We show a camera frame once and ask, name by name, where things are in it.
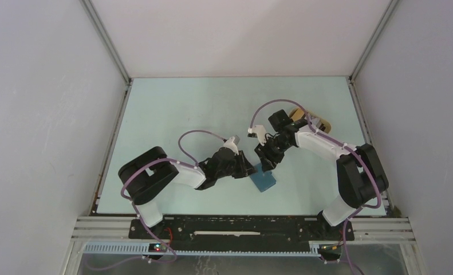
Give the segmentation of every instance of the table surface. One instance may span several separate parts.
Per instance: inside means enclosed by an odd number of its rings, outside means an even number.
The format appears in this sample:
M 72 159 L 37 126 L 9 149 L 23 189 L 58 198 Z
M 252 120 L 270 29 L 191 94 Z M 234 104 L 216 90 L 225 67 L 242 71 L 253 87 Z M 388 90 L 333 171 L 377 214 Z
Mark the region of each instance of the table surface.
M 119 134 L 104 181 L 98 213 L 132 214 L 120 196 L 121 166 L 161 146 L 170 158 L 192 163 L 178 148 L 181 134 L 205 129 L 224 138 L 240 137 L 238 147 L 255 165 L 258 141 L 247 137 L 255 110 L 272 99 L 291 99 L 329 121 L 331 135 L 340 141 L 364 144 L 360 124 L 344 77 L 218 77 L 136 78 L 125 107 Z M 293 108 L 289 103 L 265 107 L 255 124 L 273 132 L 267 118 L 275 111 Z M 182 145 L 202 161 L 222 142 L 204 133 L 186 136 Z M 154 200 L 165 214 L 317 215 L 338 195 L 333 164 L 314 153 L 291 148 L 273 175 L 277 184 L 259 192 L 250 178 L 222 178 L 204 191 L 169 184 Z M 364 209 L 360 215 L 386 215 L 383 207 Z

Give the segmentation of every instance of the gray floor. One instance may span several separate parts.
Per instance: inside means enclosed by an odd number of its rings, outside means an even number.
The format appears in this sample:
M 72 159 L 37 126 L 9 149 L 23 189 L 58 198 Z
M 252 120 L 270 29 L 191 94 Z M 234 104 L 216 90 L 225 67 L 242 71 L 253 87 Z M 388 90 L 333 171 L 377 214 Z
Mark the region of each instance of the gray floor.
M 365 274 L 407 274 L 403 257 L 398 245 L 349 246 L 350 257 Z M 130 256 L 95 254 L 87 256 L 88 264 L 93 267 L 112 265 Z M 81 267 L 81 275 L 112 274 L 154 274 L 154 275 L 349 275 L 347 264 L 324 265 L 313 257 L 180 257 L 172 264 L 148 264 L 135 260 L 126 262 L 114 269 L 92 272 Z

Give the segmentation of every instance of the blue block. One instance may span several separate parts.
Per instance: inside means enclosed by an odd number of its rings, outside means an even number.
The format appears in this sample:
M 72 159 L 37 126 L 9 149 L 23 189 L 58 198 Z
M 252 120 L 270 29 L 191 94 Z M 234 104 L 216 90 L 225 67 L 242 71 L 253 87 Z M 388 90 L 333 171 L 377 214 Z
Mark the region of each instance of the blue block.
M 255 174 L 250 175 L 250 179 L 255 183 L 256 187 L 260 192 L 264 192 L 268 188 L 271 188 L 276 184 L 276 180 L 273 177 L 271 171 L 262 171 L 262 164 L 259 163 L 255 165 L 255 169 L 257 169 L 257 172 Z

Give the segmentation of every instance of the purple cable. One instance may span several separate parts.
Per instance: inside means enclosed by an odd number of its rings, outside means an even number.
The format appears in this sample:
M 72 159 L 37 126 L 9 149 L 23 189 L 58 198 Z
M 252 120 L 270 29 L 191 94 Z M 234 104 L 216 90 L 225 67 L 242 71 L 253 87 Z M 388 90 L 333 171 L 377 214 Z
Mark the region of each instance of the purple cable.
M 132 261 L 132 260 L 138 260 L 138 259 L 142 259 L 142 256 L 134 256 L 134 257 L 130 257 L 130 258 L 126 258 L 124 260 L 121 260 L 120 262 L 116 262 L 115 264 L 112 264 L 112 265 L 109 265 L 109 266 L 104 266 L 102 268 L 95 268 L 93 266 L 90 266 L 89 263 L 88 263 L 88 259 L 85 260 L 84 264 L 86 266 L 86 268 L 88 268 L 89 270 L 92 270 L 92 271 L 105 271 L 105 270 L 108 270 L 108 269 L 112 269 L 112 268 L 116 268 L 117 266 L 125 263 L 125 262 L 128 262 L 128 261 Z
M 274 100 L 270 100 L 269 102 L 265 103 L 264 105 L 260 106 L 256 111 L 255 113 L 253 114 L 253 118 L 251 119 L 251 122 L 250 122 L 250 128 L 253 128 L 253 122 L 255 122 L 255 118 L 258 114 L 258 112 L 263 109 L 265 106 L 269 105 L 269 104 L 272 104 L 272 103 L 275 103 L 275 102 L 288 102 L 288 103 L 292 103 L 294 105 L 296 105 L 297 107 L 299 107 L 304 113 L 305 113 L 305 117 L 306 117 L 306 120 L 307 120 L 307 125 L 309 126 L 309 129 L 313 132 L 313 133 L 316 133 L 316 129 L 312 126 L 312 123 L 310 121 L 310 117 L 309 117 L 309 113 L 306 111 L 306 109 L 304 107 L 302 107 L 299 103 L 293 101 L 293 100 L 289 100 L 289 99 L 274 99 Z M 363 207 L 368 207 L 368 208 L 373 208 L 373 209 L 376 209 L 378 207 L 381 206 L 381 194 L 380 194 L 380 190 L 378 190 L 378 186 L 376 185 L 376 182 L 375 182 L 375 179 L 373 177 L 373 175 L 371 174 L 371 172 L 369 171 L 368 169 L 368 166 L 363 162 L 363 160 L 361 159 L 361 157 L 356 153 L 354 152 L 351 148 L 349 147 L 344 147 L 344 143 L 338 141 L 337 139 L 333 138 L 333 137 L 330 137 L 329 135 L 326 135 L 324 134 L 322 131 L 317 131 L 317 134 L 322 136 L 324 139 L 340 146 L 341 148 L 345 148 L 348 152 L 350 152 L 354 158 L 356 158 L 356 160 L 361 164 L 361 166 L 363 167 L 363 170 L 366 171 L 366 174 L 369 178 L 369 181 L 371 182 L 371 185 L 373 186 L 373 188 L 375 189 L 375 194 L 376 194 L 376 199 L 377 199 L 377 203 L 375 206 L 372 206 L 372 205 L 363 205 Z
M 183 133 L 182 136 L 181 136 L 181 137 L 179 138 L 179 140 L 178 140 L 179 149 L 182 151 L 182 153 L 184 153 L 186 156 L 188 156 L 190 159 L 192 159 L 192 161 L 196 164 L 196 166 L 198 166 L 198 165 L 199 165 L 199 162 L 198 162 L 193 156 L 191 156 L 188 152 L 186 152 L 186 151 L 182 148 L 182 146 L 180 145 L 180 141 L 182 140 L 183 137 L 185 137 L 186 135 L 188 135 L 188 134 L 190 134 L 190 133 L 196 133 L 196 132 L 199 132 L 199 133 L 208 133 L 208 134 L 210 134 L 210 135 L 212 135 L 212 136 L 217 137 L 218 139 L 222 140 L 223 142 L 225 142 L 226 139 L 223 138 L 223 137 L 221 137 L 221 136 L 219 136 L 219 135 L 217 135 L 217 134 L 215 134 L 215 133 L 213 133 L 213 132 L 206 131 L 206 130 L 190 130 L 190 131 L 187 131 L 187 132 Z
M 338 261 L 327 261 L 326 259 L 324 259 L 323 256 L 320 257 L 320 260 L 323 261 L 326 264 L 339 264 L 340 262 L 343 262 L 345 264 L 349 263 L 348 261 L 344 261 L 344 260 L 339 260 L 339 262 Z M 357 266 L 355 264 L 353 264 L 353 266 L 354 266 L 354 268 L 356 268 L 360 272 L 361 275 L 365 275 L 364 272 L 361 270 L 361 268 L 359 266 Z
M 123 187 L 121 189 L 121 196 L 125 199 L 128 199 L 132 202 L 132 198 L 125 195 L 125 190 L 127 189 L 127 187 L 130 185 L 130 183 L 140 174 L 142 173 L 143 171 L 145 171 L 145 169 L 153 166 L 153 165 L 156 165 L 158 163 L 161 163 L 161 162 L 173 162 L 173 163 L 177 163 L 177 164 L 180 164 L 180 165 L 183 165 L 183 166 L 186 166 L 186 167 L 189 167 L 189 168 L 194 168 L 195 166 L 193 165 L 190 165 L 188 163 L 184 163 L 184 162 L 178 162 L 177 160 L 175 159 L 170 159 L 170 158 L 163 158 L 163 159 L 156 159 L 154 160 L 153 162 L 149 162 L 147 163 L 146 165 L 142 166 L 140 169 L 138 169 L 135 173 L 133 173 L 133 175 L 128 178 L 128 180 L 123 184 Z M 156 235 L 154 235 L 154 233 L 149 229 L 149 227 L 145 224 L 144 222 L 144 219 L 142 219 L 142 216 L 140 215 L 139 213 L 139 210 L 137 209 L 137 207 L 135 206 L 135 204 L 132 202 L 132 207 L 133 209 L 135 210 L 135 212 L 137 213 L 137 216 L 139 217 L 139 220 L 140 222 L 142 223 L 142 225 L 144 226 L 145 230 L 147 231 L 147 233 L 149 233 L 149 235 L 154 238 L 155 240 L 157 240 L 158 242 L 160 242 L 162 245 L 164 245 L 173 255 L 174 255 L 174 259 L 173 260 L 167 260 L 167 261 L 158 261 L 158 260 L 153 260 L 153 259 L 149 259 L 149 261 L 153 261 L 153 262 L 159 262 L 159 263 L 169 263 L 169 262 L 174 262 L 177 258 L 178 258 L 178 255 L 176 254 L 176 251 L 174 251 L 174 249 L 172 249 L 167 243 L 165 243 L 164 241 L 162 241 L 159 237 L 157 237 Z
M 360 207 L 358 208 L 353 214 L 351 214 L 342 224 L 342 242 L 344 243 L 344 251 L 346 252 L 346 261 L 349 264 L 349 268 L 351 268 L 351 272 L 354 274 L 354 269 L 356 267 L 353 262 L 351 262 L 351 259 L 349 258 L 349 252 L 348 252 L 348 243 L 346 242 L 346 227 L 348 226 L 348 220 L 356 216 L 359 212 L 361 212 L 363 208 Z

